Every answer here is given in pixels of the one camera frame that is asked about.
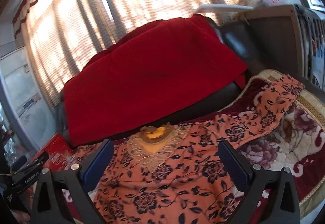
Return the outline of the orange floral garment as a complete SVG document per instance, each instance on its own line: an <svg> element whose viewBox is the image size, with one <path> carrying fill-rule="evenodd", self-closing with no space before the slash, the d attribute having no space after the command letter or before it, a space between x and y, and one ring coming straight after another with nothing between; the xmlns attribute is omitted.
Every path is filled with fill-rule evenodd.
<svg viewBox="0 0 325 224"><path fill-rule="evenodd" d="M90 200L106 223L225 223L237 206L234 185L218 156L272 132L303 91L284 75L252 78L224 109L172 125L150 143L137 132L115 147Z"/></svg>

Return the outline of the red gift box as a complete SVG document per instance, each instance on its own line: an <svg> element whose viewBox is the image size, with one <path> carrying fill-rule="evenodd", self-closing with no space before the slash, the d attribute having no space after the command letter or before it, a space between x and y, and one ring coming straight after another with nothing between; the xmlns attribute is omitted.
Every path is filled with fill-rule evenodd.
<svg viewBox="0 0 325 224"><path fill-rule="evenodd" d="M32 161L38 159L44 152L49 156L44 163L44 167L51 171L64 170L74 156L73 150L69 147L66 140L56 133L50 140L35 154Z"/></svg>

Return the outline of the floral plush seat cover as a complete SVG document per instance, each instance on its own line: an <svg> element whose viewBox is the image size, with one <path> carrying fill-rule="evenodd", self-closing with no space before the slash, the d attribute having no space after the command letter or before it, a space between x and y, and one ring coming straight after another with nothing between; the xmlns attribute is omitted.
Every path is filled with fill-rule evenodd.
<svg viewBox="0 0 325 224"><path fill-rule="evenodd" d="M253 78L270 80L284 75L275 70L264 70ZM157 143L168 135L171 126L141 128L139 132L150 143ZM324 103L308 92L305 85L272 132L235 149L251 164L260 164L265 170L290 168L301 215L311 210L314 195L324 197ZM235 186L234 195L237 203L243 197Z"/></svg>

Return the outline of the white standing air conditioner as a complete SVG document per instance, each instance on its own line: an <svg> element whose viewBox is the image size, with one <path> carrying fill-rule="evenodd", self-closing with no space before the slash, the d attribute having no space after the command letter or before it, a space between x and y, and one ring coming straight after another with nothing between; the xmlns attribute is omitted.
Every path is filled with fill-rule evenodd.
<svg viewBox="0 0 325 224"><path fill-rule="evenodd" d="M36 82L24 46L1 58L1 81L23 139L34 150L40 150L54 136L55 120Z"/></svg>

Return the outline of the wooden side cabinet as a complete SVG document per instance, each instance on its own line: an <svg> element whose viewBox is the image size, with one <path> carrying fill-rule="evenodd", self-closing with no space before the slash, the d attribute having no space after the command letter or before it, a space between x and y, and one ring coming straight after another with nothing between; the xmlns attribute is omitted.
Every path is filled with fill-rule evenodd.
<svg viewBox="0 0 325 224"><path fill-rule="evenodd" d="M242 12L266 51L286 71L324 90L324 14L298 4Z"/></svg>

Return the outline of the black leather sofa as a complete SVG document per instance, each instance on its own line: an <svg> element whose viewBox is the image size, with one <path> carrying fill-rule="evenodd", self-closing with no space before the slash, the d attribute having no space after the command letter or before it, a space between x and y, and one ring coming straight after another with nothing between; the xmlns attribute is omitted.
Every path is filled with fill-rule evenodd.
<svg viewBox="0 0 325 224"><path fill-rule="evenodd" d="M205 18L219 37L219 40L247 64L247 70L244 73L244 81L242 83L232 82L223 89L211 94L207 98L146 125L152 125L154 127L158 127L165 123L175 125L219 111L234 102L235 98L238 97L240 92L245 88L249 78L266 69L275 69L279 72L290 74L292 77L302 82L307 91L314 95L318 100L321 102L324 101L324 92L320 88L316 87L304 77L293 72L292 70L286 71L286 69L282 68L274 61L273 57L264 49L263 45L252 32L247 23L235 22L224 26L217 26L212 19L207 17ZM68 140L68 123L64 108L63 89L60 94L60 102L56 106L55 110L57 133L60 134L71 147L75 147L72 146ZM112 140L120 139L124 136L131 135L139 128L141 127L133 129L129 132L123 132L110 136L108 138Z"/></svg>

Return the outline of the red throw blanket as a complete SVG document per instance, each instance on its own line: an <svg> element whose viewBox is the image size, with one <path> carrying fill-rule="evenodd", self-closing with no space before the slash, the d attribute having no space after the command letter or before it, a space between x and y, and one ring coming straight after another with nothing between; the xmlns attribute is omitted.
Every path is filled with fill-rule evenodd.
<svg viewBox="0 0 325 224"><path fill-rule="evenodd" d="M244 81L247 64L199 14L147 23L63 88L72 146L129 132Z"/></svg>

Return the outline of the dotted beige curtain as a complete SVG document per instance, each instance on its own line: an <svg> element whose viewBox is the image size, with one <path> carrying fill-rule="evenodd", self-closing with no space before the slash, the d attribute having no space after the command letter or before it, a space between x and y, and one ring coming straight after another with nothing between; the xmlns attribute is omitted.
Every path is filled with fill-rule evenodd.
<svg viewBox="0 0 325 224"><path fill-rule="evenodd" d="M189 17L204 4L251 6L253 0L23 0L14 36L26 45L50 109L64 84L97 53L155 20Z"/></svg>

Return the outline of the white rod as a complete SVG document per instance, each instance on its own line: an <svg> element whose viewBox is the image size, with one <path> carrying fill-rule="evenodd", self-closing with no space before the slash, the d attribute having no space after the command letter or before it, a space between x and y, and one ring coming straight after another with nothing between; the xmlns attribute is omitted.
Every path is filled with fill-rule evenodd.
<svg viewBox="0 0 325 224"><path fill-rule="evenodd" d="M253 10L253 7L245 5L207 4L200 5L194 13L239 13L249 10Z"/></svg>

